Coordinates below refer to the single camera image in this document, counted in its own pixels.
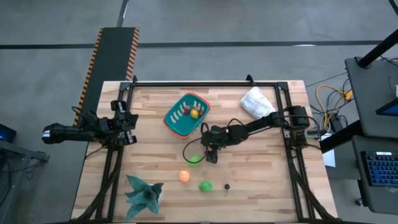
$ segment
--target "keyboard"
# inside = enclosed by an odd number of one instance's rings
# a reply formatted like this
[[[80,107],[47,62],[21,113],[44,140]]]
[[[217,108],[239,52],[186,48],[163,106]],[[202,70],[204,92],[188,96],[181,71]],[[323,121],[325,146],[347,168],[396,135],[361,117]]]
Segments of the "keyboard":
[[[398,187],[398,153],[363,152],[363,157],[370,185]]]

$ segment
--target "orange and black striped tape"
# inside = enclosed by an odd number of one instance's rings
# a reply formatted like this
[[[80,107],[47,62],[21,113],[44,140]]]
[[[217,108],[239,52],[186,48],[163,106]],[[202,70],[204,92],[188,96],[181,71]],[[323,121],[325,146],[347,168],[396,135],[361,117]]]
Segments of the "orange and black striped tape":
[[[134,35],[132,37],[129,64],[127,65],[127,72],[126,72],[126,80],[127,81],[132,80],[132,71],[134,70],[134,61],[136,59],[138,38],[139,38],[139,28],[136,27],[134,29]]]
[[[90,81],[91,73],[93,72],[94,60],[95,60],[95,56],[97,54],[98,45],[99,45],[100,40],[101,40],[102,31],[103,31],[103,29],[100,29],[99,32],[98,32],[98,37],[97,37],[97,41],[95,42],[95,45],[94,45],[94,51],[93,51],[93,55],[91,56],[90,66],[88,67],[88,72],[87,72],[87,75],[86,75],[85,84],[83,86],[83,90],[81,91],[79,104],[77,106],[77,111],[79,113],[81,112],[81,107],[83,106],[83,102],[85,100],[85,95],[86,95],[86,91],[87,91],[88,82]],[[73,126],[74,127],[77,126],[78,121],[79,121],[79,114],[76,113],[75,120],[73,121]]]

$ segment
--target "wooden tabletop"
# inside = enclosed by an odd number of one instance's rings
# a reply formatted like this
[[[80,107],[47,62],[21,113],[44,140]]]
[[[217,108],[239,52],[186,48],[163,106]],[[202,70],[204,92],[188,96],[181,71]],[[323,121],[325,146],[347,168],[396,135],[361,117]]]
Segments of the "wooden tabletop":
[[[287,82],[292,104],[305,106],[310,114],[304,82]],[[104,82],[97,110],[99,117],[113,117],[110,102],[117,98],[119,84]],[[277,108],[274,88],[260,88]],[[132,191],[126,175],[142,178],[149,184],[164,183],[164,199],[159,205],[159,214],[145,209],[130,222],[297,221],[279,128],[255,134],[237,146],[222,149],[217,164],[203,161],[197,167],[190,167],[182,157],[182,150],[187,142],[200,137],[199,130],[187,139],[179,139],[162,122],[171,106],[186,92],[193,91],[212,106],[205,118],[209,126],[226,126],[231,118],[248,123],[254,118],[240,107],[239,101],[249,90],[250,87],[135,87],[131,113],[139,114],[133,131],[138,143],[126,146],[124,150],[114,222],[123,222],[131,206],[126,203],[124,194]],[[87,153],[99,147],[97,143],[90,143]],[[187,154],[194,155],[200,151],[200,144],[195,142],[187,149]],[[321,152],[308,147],[303,151],[303,156],[311,190],[328,212],[336,216]],[[105,157],[106,149],[85,161],[72,218],[82,214],[98,193]],[[181,170],[188,170],[191,175],[186,184],[179,181]],[[198,185],[204,180],[213,183],[213,191],[199,191]],[[224,184],[231,186],[227,195]],[[306,210],[302,192],[300,197],[302,207]]]

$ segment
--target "green ball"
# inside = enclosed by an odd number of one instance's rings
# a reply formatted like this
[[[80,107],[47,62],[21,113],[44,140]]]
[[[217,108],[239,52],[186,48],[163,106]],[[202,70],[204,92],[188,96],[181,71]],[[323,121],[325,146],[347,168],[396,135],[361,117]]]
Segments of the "green ball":
[[[210,192],[211,189],[213,188],[212,184],[210,181],[203,181],[200,185],[199,185],[199,189],[203,192]]]
[[[198,162],[202,157],[203,157],[203,156],[201,156],[201,155],[195,155],[195,156],[192,156],[192,157],[189,159],[189,161],[190,161],[190,162]],[[198,165],[199,165],[199,162],[198,162],[198,163],[190,163],[190,162],[187,162],[188,165],[189,165],[190,167],[195,167],[195,166],[198,166]]]

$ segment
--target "gray floor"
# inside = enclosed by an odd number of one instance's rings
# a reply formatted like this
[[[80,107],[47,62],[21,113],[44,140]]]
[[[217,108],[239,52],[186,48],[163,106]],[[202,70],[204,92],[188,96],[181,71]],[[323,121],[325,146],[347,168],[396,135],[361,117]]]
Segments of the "gray floor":
[[[0,44],[92,43],[100,27],[116,25],[121,3],[3,0]],[[142,43],[381,40],[396,29],[397,22],[387,0],[130,0],[123,26],[139,26]],[[311,104],[318,106],[316,87],[341,87],[346,75],[333,77],[345,72],[344,59],[364,55],[373,47],[139,49],[134,73],[140,80],[242,80],[249,73],[258,80],[304,80]],[[0,50],[0,123],[18,131],[19,145],[51,155],[50,162],[24,183],[15,223],[70,217],[85,144],[48,146],[40,137],[45,125],[72,123],[70,107],[78,103],[91,51]],[[385,54],[395,55],[398,48]],[[323,101],[329,92],[322,90]],[[341,114],[350,123],[358,118],[354,103]],[[353,203],[359,196],[356,182],[330,182],[342,219],[396,223],[395,216],[374,214]]]

